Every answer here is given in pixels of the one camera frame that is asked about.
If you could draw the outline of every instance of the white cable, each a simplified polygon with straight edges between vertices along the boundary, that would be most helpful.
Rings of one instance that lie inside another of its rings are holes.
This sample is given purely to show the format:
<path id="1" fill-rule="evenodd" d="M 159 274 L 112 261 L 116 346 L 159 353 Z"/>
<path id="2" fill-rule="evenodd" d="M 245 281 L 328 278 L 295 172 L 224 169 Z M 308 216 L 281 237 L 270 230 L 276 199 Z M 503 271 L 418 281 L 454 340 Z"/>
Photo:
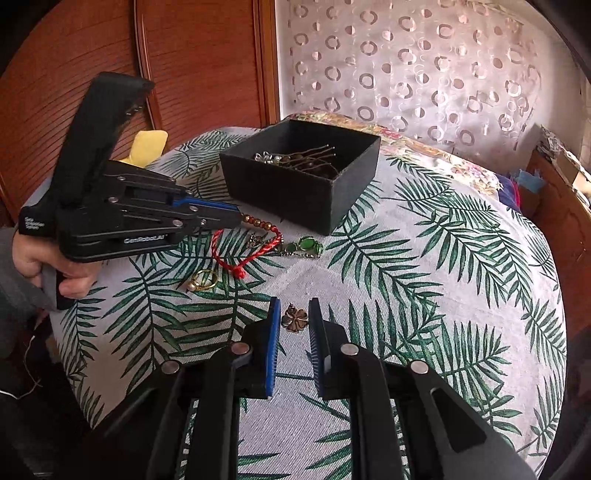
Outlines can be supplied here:
<path id="1" fill-rule="evenodd" d="M 27 393 L 23 393 L 20 397 L 17 397 L 16 395 L 11 394 L 10 392 L 5 392 L 4 390 L 0 390 L 1 394 L 4 395 L 8 395 L 9 397 L 14 398 L 15 400 L 20 400 L 21 398 L 26 397 L 27 395 L 33 393 L 33 391 L 39 386 L 41 386 L 41 384 L 39 383 L 39 380 L 35 380 L 33 378 L 33 376 L 31 375 L 31 372 L 29 371 L 29 367 L 27 366 L 27 354 L 29 353 L 29 350 L 31 349 L 31 344 L 33 343 L 33 340 L 35 339 L 35 335 L 33 335 L 31 337 L 31 339 L 29 340 L 29 344 L 27 345 L 27 349 L 25 350 L 25 355 L 22 359 L 22 364 L 25 366 L 25 370 L 27 370 L 27 373 L 29 375 L 29 377 L 31 378 L 31 380 L 33 380 L 33 387 L 32 389 L 30 389 Z"/>

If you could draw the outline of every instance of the black box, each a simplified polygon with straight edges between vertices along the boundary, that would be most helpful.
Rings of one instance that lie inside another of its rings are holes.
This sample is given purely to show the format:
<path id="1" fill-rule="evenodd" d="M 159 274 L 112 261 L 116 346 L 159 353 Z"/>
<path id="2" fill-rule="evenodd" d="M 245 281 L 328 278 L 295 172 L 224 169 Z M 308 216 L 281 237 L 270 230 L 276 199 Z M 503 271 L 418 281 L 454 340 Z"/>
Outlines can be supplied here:
<path id="1" fill-rule="evenodd" d="M 380 137 L 332 125 L 285 120 L 220 153 L 232 198 L 330 235 L 375 176 Z M 330 145 L 339 175 L 328 180 L 253 159 Z"/>

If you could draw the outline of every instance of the jewelry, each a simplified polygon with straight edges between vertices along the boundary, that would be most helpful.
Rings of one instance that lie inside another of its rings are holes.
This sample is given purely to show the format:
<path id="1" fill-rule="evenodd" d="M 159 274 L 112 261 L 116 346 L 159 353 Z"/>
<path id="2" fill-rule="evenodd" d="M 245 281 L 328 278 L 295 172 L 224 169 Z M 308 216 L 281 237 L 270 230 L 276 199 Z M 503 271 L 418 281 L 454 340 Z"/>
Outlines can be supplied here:
<path id="1" fill-rule="evenodd" d="M 246 246 L 248 248 L 255 248 L 257 245 L 262 245 L 265 242 L 264 235 L 251 234 Z M 281 242 L 275 247 L 275 251 L 282 257 L 291 257 L 297 255 L 304 258 L 321 258 L 324 252 L 324 245 L 322 245 L 314 237 L 306 235 L 301 237 L 297 242 L 287 242 L 281 239 Z"/>
<path id="2" fill-rule="evenodd" d="M 269 240 L 266 244 L 264 244 L 262 247 L 260 247 L 258 252 L 255 252 L 252 255 L 249 255 L 244 260 L 242 260 L 238 265 L 230 265 L 229 263 L 224 262 L 224 260 L 222 260 L 221 257 L 219 256 L 219 254 L 217 253 L 217 241 L 219 240 L 220 236 L 222 235 L 223 230 L 218 230 L 217 232 L 215 232 L 212 235 L 212 257 L 222 268 L 232 272 L 232 275 L 234 275 L 234 277 L 236 277 L 236 278 L 246 277 L 246 271 L 244 270 L 244 265 L 246 265 L 248 262 L 254 260 L 257 257 L 260 257 L 261 255 L 266 254 L 268 251 L 273 250 L 279 243 L 281 243 L 281 240 L 283 239 L 281 232 L 271 222 L 264 222 L 263 220 L 260 220 L 258 218 L 254 218 L 253 216 L 247 215 L 245 213 L 242 215 L 242 221 L 245 223 L 250 223 L 251 225 L 262 228 L 264 230 L 273 232 L 275 234 L 275 238 L 273 238 L 272 240 Z"/>
<path id="3" fill-rule="evenodd" d="M 308 326 L 308 314 L 303 309 L 296 309 L 292 303 L 281 317 L 281 325 L 290 332 L 300 333 Z"/>
<path id="4" fill-rule="evenodd" d="M 211 280 L 209 283 L 207 282 L 207 278 L 211 276 Z M 199 270 L 195 273 L 189 283 L 187 283 L 187 290 L 188 291 L 205 291 L 211 290 L 217 284 L 217 274 L 214 270 L 206 269 L 206 270 Z"/>
<path id="5" fill-rule="evenodd" d="M 323 145 L 322 147 L 310 148 L 303 152 L 287 155 L 264 151 L 262 154 L 255 153 L 253 159 L 266 164 L 314 173 L 317 176 L 331 179 L 339 174 L 335 166 L 328 161 L 336 156 L 335 153 L 331 153 L 334 149 L 334 147 Z"/>

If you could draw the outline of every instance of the wooden door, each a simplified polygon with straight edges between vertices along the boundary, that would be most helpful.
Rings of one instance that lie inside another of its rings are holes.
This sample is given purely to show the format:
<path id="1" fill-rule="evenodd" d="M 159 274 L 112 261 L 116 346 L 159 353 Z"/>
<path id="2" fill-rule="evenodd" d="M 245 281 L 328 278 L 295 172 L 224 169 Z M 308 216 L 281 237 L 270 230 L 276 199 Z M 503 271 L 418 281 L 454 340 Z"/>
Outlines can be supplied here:
<path id="1" fill-rule="evenodd" d="M 156 84 L 155 127 L 174 147 L 228 125 L 261 127 L 258 2 L 137 0 L 141 64 Z"/>
<path id="2" fill-rule="evenodd" d="M 0 188 L 12 218 L 51 174 L 64 136 L 99 72 L 139 74 L 130 0 L 61 0 L 35 26 L 0 77 Z M 125 157 L 135 116 L 113 152 Z"/>

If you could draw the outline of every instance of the blue fabric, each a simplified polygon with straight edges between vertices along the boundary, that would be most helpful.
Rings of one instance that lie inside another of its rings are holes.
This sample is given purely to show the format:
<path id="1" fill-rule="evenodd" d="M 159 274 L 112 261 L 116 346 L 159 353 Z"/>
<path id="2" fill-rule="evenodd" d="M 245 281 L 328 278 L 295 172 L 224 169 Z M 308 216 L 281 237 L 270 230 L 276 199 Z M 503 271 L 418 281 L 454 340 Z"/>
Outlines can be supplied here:
<path id="1" fill-rule="evenodd" d="M 503 175 L 496 173 L 495 175 L 503 186 L 503 188 L 499 190 L 499 201 L 514 211 L 521 213 L 521 209 L 519 208 L 519 205 L 517 205 L 517 196 L 515 194 L 513 182 Z"/>

